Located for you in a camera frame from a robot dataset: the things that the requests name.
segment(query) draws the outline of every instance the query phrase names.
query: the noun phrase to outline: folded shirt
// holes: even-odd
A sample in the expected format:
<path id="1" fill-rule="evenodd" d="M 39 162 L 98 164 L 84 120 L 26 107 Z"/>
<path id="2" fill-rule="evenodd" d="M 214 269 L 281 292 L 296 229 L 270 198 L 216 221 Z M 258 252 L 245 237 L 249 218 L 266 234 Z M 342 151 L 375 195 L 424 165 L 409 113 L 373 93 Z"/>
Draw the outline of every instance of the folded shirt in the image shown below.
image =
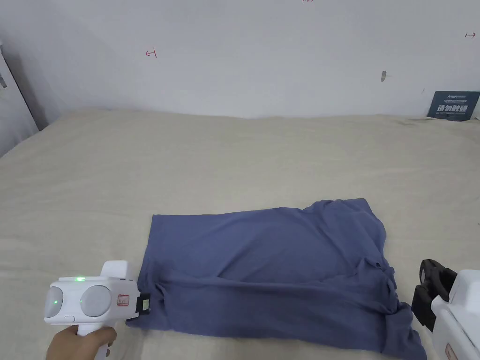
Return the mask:
<path id="1" fill-rule="evenodd" d="M 426 360 L 365 199 L 306 209 L 154 215 L 138 278 L 151 312 L 129 326 L 299 339 Z"/>

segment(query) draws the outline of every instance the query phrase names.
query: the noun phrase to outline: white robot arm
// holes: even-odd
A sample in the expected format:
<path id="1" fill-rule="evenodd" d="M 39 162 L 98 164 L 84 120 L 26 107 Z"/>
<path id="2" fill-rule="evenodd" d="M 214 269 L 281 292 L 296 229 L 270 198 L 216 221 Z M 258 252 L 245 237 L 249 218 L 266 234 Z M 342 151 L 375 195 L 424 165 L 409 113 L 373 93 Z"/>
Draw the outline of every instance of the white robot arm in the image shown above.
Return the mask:
<path id="1" fill-rule="evenodd" d="M 141 294 L 127 261 L 107 261 L 100 276 L 61 277 L 50 285 L 44 320 L 52 325 L 78 324 L 85 336 L 103 326 L 115 326 L 149 313 L 150 294 Z M 95 360 L 104 360 L 107 344 Z"/>
<path id="2" fill-rule="evenodd" d="M 480 360 L 480 271 L 458 275 L 432 260 L 420 268 L 412 310 L 442 360 Z"/>

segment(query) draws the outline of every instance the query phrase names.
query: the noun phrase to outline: red label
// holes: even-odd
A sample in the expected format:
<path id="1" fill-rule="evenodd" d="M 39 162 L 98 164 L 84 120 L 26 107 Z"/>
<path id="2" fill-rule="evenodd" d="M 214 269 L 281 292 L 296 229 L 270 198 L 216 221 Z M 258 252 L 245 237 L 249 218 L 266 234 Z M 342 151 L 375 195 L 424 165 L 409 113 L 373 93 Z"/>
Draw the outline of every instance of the red label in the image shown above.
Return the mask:
<path id="1" fill-rule="evenodd" d="M 119 295 L 117 299 L 117 305 L 118 306 L 128 306 L 130 302 L 130 296 L 129 295 Z"/>

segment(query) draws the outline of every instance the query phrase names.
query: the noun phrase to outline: beige bed sheet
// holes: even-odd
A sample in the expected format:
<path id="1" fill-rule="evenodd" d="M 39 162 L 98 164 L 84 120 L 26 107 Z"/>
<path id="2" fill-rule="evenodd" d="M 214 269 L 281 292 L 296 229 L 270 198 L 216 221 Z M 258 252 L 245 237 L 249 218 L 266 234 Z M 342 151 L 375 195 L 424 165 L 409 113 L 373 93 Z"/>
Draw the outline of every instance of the beige bed sheet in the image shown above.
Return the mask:
<path id="1" fill-rule="evenodd" d="M 56 331 L 44 296 L 105 260 L 139 269 L 152 214 L 368 200 L 410 302 L 433 258 L 480 268 L 480 122 L 397 117 L 244 120 L 87 111 L 0 158 L 0 358 L 41 359 Z M 419 324 L 430 359 L 431 342 Z M 383 359 L 300 341 L 220 339 L 117 326 L 110 359 Z"/>

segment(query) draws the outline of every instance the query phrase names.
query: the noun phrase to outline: white wall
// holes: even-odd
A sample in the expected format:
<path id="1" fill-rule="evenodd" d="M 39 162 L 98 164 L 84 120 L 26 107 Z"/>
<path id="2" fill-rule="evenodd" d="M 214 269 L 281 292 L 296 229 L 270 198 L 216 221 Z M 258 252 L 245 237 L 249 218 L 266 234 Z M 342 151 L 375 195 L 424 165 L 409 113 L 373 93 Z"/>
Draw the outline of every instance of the white wall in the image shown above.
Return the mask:
<path id="1" fill-rule="evenodd" d="M 12 0 L 0 37 L 40 121 L 84 107 L 423 116 L 435 91 L 480 90 L 479 13 L 478 0 Z"/>
<path id="2" fill-rule="evenodd" d="M 0 157 L 38 132 L 10 70 L 0 53 Z"/>

